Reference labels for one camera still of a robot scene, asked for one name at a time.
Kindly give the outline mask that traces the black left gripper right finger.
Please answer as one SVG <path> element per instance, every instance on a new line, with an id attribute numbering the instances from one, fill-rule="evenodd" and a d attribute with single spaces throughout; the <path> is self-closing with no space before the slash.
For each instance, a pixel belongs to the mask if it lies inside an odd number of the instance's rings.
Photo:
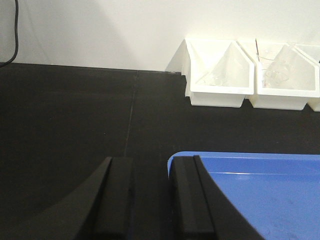
<path id="1" fill-rule="evenodd" d="M 171 162 L 171 205 L 176 240 L 261 240 L 233 206 L 198 155 Z"/>

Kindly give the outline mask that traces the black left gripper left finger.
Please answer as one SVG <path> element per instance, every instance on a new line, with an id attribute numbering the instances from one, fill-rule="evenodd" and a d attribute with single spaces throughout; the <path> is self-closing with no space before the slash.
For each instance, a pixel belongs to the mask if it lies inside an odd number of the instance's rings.
<path id="1" fill-rule="evenodd" d="M 125 240 L 133 203 L 133 160 L 107 157 L 75 190 L 19 225 L 16 240 Z"/>

